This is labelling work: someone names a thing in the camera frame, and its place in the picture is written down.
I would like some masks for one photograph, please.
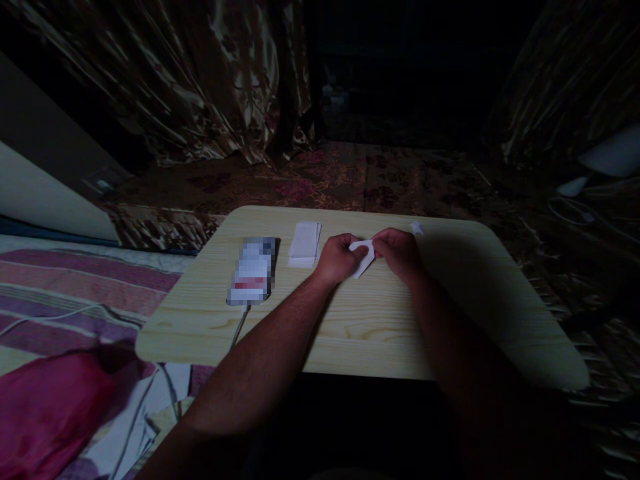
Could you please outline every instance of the white lamp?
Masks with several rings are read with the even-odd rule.
[[[640,125],[632,125],[578,157],[586,168],[611,177],[628,177],[640,167]],[[575,197],[590,175],[578,177],[556,188],[564,197]]]

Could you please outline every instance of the blurred phone case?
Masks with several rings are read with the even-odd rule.
[[[227,305],[258,305],[264,302],[273,287],[274,266],[274,237],[242,239],[240,255],[227,289]]]

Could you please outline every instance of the light wood tabletop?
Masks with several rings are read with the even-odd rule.
[[[349,211],[242,207],[234,210],[180,278],[138,336],[140,358],[216,365],[227,354],[244,307],[226,305],[242,237],[281,240],[271,296],[253,306],[241,338],[311,272],[287,265],[295,224],[322,224],[320,246],[349,232],[369,239],[386,227],[418,234],[431,274],[536,385],[581,389],[584,360],[495,234],[472,221]],[[375,260],[330,298],[304,371],[432,379],[409,292]]]

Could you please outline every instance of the left hand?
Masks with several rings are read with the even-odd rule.
[[[349,251],[350,244],[355,241],[359,239],[350,233],[330,237],[322,248],[313,275],[332,288],[348,278],[369,252],[364,245]]]

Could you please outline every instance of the white cable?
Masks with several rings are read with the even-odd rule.
[[[247,314],[249,313],[250,309],[251,309],[251,306],[247,305],[244,313],[242,314],[242,318],[240,318],[240,323],[238,323],[238,326],[235,329],[235,334],[233,336],[233,340],[231,340],[231,346],[229,347],[229,351],[232,350],[233,346],[235,345],[235,342],[238,340],[238,336],[240,335],[240,330],[242,330],[242,325],[244,325],[245,319],[247,318]]]
[[[570,208],[572,208],[573,210],[576,210],[576,212],[578,212],[584,222],[579,222],[579,221],[575,221],[575,220],[571,220],[568,219],[564,216],[562,216],[560,213],[558,213],[558,211],[553,208],[552,206],[552,202],[558,202],[561,201],[564,204],[568,205]],[[554,198],[550,198],[547,200],[547,206],[549,208],[549,210],[552,212],[552,214],[554,214],[556,217],[561,218],[562,220],[572,223],[574,225],[580,225],[582,227],[586,226],[586,225],[590,225],[592,223],[594,223],[597,220],[600,220],[600,222],[604,223],[608,228],[610,228],[611,230],[613,230],[614,232],[616,232],[618,235],[622,235],[624,238],[627,238],[633,242],[636,242],[638,244],[640,244],[640,239],[620,230],[618,227],[613,226],[612,224],[610,224],[607,220],[605,220],[605,218],[600,215],[598,212],[596,212],[596,210],[592,209],[590,206],[585,205],[584,203],[578,202],[576,200],[571,200],[571,199],[567,199],[564,197],[554,197]]]
[[[113,471],[111,472],[110,476],[109,476],[109,480],[113,480],[115,478],[115,474],[118,473],[118,469],[120,468],[120,464],[122,463],[122,459],[125,457],[125,452],[127,451],[127,444],[129,443],[129,439],[131,438],[131,434],[133,433],[133,428],[135,426],[135,422],[136,420],[138,420],[138,413],[140,413],[140,408],[142,408],[142,404],[145,402],[145,398],[147,397],[147,394],[149,393],[149,390],[151,389],[151,384],[153,384],[153,380],[156,376],[156,374],[158,373],[159,370],[155,370],[153,372],[153,375],[151,376],[151,380],[149,381],[149,383],[147,384],[147,388],[145,389],[145,392],[142,394],[142,398],[140,398],[140,401],[138,402],[138,405],[135,408],[135,413],[133,414],[133,418],[131,419],[131,424],[129,425],[129,430],[127,432],[127,436],[125,438],[125,444],[122,447],[122,450],[120,451],[120,455],[118,455],[118,461],[115,464],[115,467],[113,468]]]
[[[24,323],[26,321],[33,321],[33,322],[36,322],[36,323],[44,323],[44,322],[38,322],[38,320],[58,320],[58,319],[63,319],[63,318],[75,315],[76,313],[81,313],[81,312],[84,312],[85,310],[89,310],[89,309],[92,309],[92,308],[95,308],[95,307],[102,308],[102,310],[104,310],[104,312],[106,312],[107,316],[109,316],[111,319],[116,320],[116,323],[118,325],[120,325],[121,323],[126,323],[126,325],[122,325],[122,326],[129,327],[129,328],[135,328],[136,330],[140,330],[140,325],[138,325],[137,323],[134,323],[134,322],[129,321],[129,320],[124,320],[122,318],[118,318],[117,319],[117,318],[115,318],[114,314],[112,312],[110,312],[110,310],[108,310],[108,308],[106,308],[104,305],[101,305],[99,303],[95,303],[94,305],[88,305],[88,306],[83,307],[81,309],[65,313],[64,315],[57,315],[55,317],[25,317],[25,318],[22,318],[22,319],[20,319],[18,321],[13,322],[8,327],[6,327],[2,331],[0,331],[0,337],[2,337],[2,335],[4,335],[6,332],[12,330],[14,327],[17,327],[18,325],[20,325],[21,323]]]

